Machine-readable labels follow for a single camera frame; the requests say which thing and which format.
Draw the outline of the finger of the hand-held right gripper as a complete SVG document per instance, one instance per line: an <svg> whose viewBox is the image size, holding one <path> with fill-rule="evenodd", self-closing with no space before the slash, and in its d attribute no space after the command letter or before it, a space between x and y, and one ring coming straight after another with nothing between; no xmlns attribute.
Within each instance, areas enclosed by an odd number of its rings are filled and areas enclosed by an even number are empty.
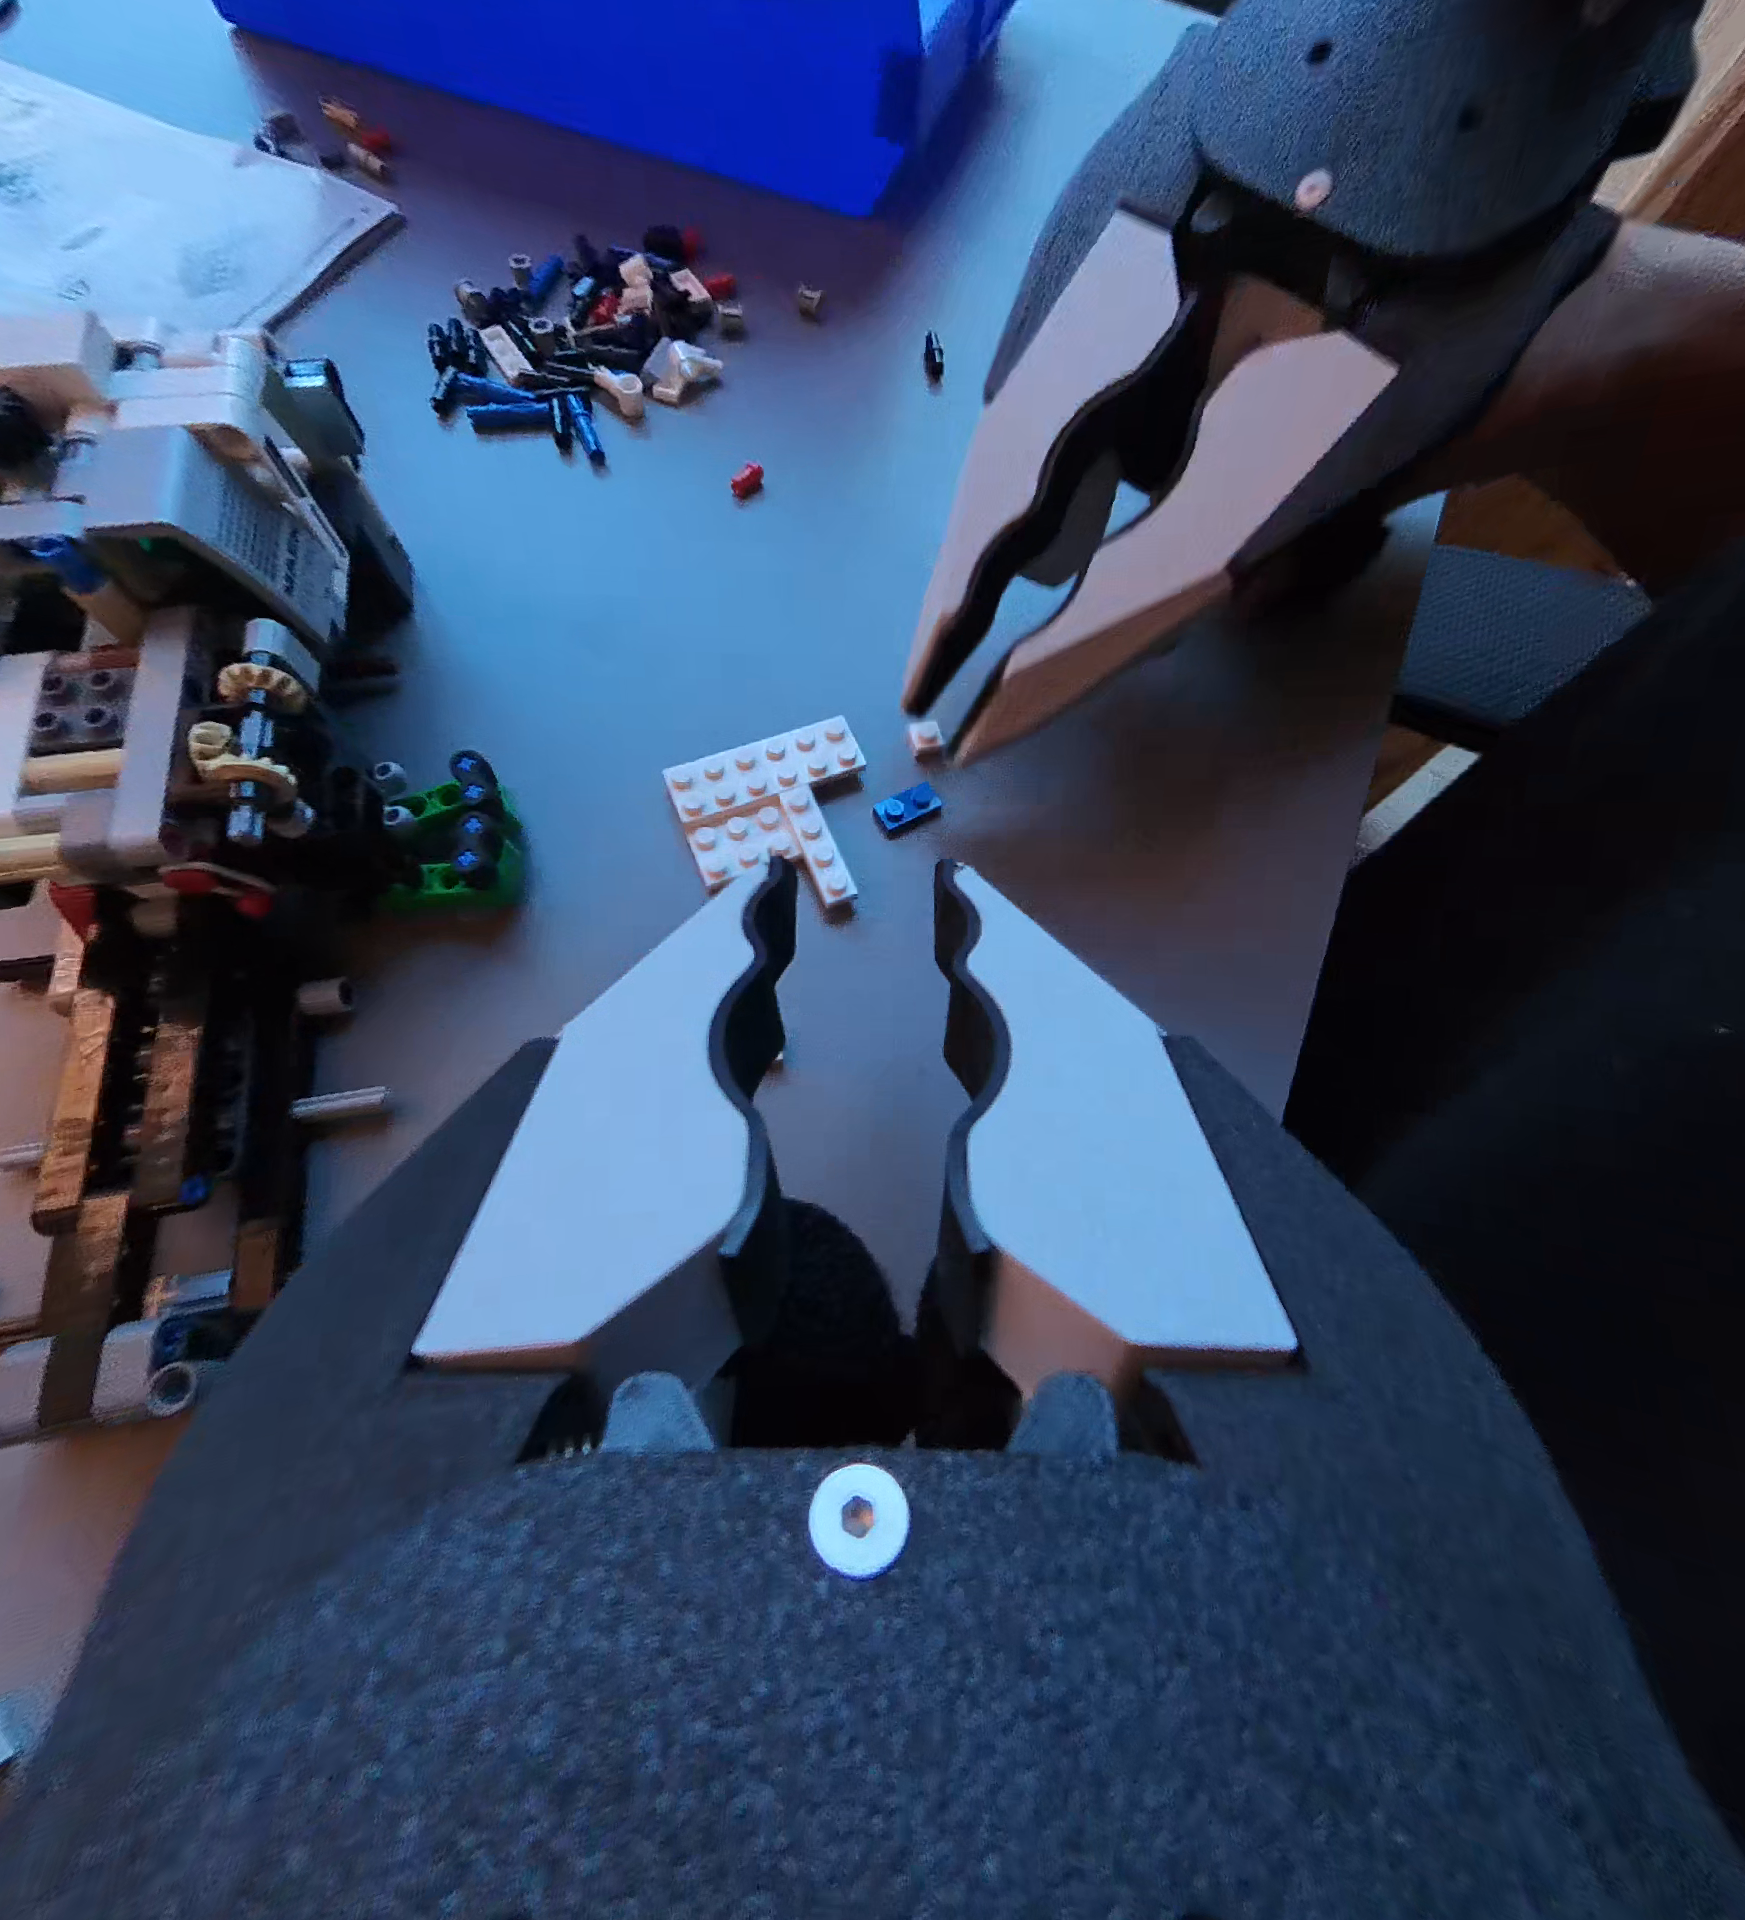
<svg viewBox="0 0 1745 1920"><path fill-rule="evenodd" d="M1206 386L1159 492L1121 487L1085 577L1013 640L951 729L974 764L1074 710L1237 596L1253 539L1387 393L1396 369L1253 274L1206 291Z"/></svg>
<svg viewBox="0 0 1745 1920"><path fill-rule="evenodd" d="M1206 291L1170 226L1119 208L992 388L904 672L925 716L993 630L1012 584L1085 577L1121 487L1159 492L1206 386Z"/></svg>

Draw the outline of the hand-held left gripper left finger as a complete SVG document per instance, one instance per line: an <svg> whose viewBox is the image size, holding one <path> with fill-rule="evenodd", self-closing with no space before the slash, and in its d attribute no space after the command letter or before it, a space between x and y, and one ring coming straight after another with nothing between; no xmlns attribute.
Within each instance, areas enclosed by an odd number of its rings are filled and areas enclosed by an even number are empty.
<svg viewBox="0 0 1745 1920"><path fill-rule="evenodd" d="M787 1231L757 1090L798 893L770 856L556 1033L415 1366L716 1380L765 1339Z"/></svg>

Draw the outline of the paper instruction booklet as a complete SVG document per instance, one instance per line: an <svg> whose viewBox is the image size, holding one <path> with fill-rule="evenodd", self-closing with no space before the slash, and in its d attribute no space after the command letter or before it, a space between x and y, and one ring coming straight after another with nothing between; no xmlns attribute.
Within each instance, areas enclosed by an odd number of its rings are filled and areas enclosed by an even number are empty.
<svg viewBox="0 0 1745 1920"><path fill-rule="evenodd" d="M0 318L272 329L403 213L0 59Z"/></svg>

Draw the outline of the white L-shaped lego plate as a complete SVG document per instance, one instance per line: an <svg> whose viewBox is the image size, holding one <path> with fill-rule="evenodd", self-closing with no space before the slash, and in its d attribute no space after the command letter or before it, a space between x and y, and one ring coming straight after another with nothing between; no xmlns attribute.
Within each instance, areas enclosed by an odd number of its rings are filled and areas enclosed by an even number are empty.
<svg viewBox="0 0 1745 1920"><path fill-rule="evenodd" d="M859 885L835 846L822 798L860 776L864 754L845 716L777 732L662 770L666 798L704 894L757 879L770 858L781 858L809 880L828 916L853 911Z"/></svg>

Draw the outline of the blue plastic box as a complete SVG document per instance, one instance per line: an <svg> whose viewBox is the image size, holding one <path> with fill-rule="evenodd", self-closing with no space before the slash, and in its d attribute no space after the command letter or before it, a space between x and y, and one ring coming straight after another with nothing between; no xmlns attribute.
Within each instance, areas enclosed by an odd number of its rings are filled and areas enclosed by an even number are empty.
<svg viewBox="0 0 1745 1920"><path fill-rule="evenodd" d="M298 51L864 219L1012 4L216 4Z"/></svg>

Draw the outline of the person's right forearm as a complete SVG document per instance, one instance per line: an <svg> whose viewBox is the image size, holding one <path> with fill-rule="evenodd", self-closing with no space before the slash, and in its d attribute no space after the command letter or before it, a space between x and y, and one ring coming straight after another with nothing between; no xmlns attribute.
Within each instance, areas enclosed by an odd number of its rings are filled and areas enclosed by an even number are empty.
<svg viewBox="0 0 1745 1920"><path fill-rule="evenodd" d="M1529 482L1653 601L1745 539L1745 247L1624 223L1481 420L1393 487Z"/></svg>

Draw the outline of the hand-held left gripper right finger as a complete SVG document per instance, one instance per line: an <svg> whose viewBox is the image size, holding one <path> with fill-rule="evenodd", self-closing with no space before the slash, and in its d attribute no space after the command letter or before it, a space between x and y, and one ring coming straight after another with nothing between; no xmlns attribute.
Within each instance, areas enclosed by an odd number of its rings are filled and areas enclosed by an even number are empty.
<svg viewBox="0 0 1745 1920"><path fill-rule="evenodd" d="M932 869L947 1137L932 1308L1013 1389L1301 1356L1165 1028L985 880Z"/></svg>

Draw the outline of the black office chair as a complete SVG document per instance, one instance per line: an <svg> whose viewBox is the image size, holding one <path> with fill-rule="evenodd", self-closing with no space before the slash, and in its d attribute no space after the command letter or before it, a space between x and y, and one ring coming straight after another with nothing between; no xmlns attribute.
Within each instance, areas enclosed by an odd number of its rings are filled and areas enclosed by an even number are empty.
<svg viewBox="0 0 1745 1920"><path fill-rule="evenodd" d="M1745 1850L1745 539L1360 860L1287 1128L1523 1406Z"/></svg>

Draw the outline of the pile of small lego pieces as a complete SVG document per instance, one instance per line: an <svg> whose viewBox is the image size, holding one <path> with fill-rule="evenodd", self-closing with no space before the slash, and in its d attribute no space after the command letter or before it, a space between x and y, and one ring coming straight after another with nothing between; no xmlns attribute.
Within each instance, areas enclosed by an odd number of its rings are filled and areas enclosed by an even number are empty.
<svg viewBox="0 0 1745 1920"><path fill-rule="evenodd" d="M515 253L488 287L461 277L424 329L434 416L478 440L544 436L607 467L601 420L642 426L702 403L747 337L740 277L702 256L697 230L653 223L638 243L576 232L564 249Z"/></svg>

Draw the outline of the green lego beam with pins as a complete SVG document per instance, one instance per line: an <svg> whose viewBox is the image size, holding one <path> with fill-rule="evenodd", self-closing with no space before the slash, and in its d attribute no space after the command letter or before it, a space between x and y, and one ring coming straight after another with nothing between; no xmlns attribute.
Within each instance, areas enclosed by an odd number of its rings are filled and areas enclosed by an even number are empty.
<svg viewBox="0 0 1745 1920"><path fill-rule="evenodd" d="M492 763L476 747L448 759L444 783L383 797L390 852L377 903L387 916L509 916L526 889L526 832Z"/></svg>

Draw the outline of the large lego technic model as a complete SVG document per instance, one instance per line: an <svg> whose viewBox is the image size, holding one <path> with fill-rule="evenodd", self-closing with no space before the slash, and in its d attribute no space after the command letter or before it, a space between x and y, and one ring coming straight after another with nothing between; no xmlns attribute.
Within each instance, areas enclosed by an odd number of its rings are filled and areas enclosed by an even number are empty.
<svg viewBox="0 0 1745 1920"><path fill-rule="evenodd" d="M64 1016L0 1451L195 1410L301 1260L294 988L390 852L326 683L410 608L360 453L265 332L0 318L0 894L57 919L0 981Z"/></svg>

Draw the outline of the small heap of lego pins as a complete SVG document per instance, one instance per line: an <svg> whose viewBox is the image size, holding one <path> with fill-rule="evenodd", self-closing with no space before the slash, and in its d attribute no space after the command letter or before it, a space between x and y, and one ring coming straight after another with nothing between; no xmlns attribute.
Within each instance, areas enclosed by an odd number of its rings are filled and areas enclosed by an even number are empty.
<svg viewBox="0 0 1745 1920"><path fill-rule="evenodd" d="M301 121L291 111L272 111L253 131L253 148L291 164L373 184L394 182L390 136L367 121L347 100L316 97L313 119Z"/></svg>

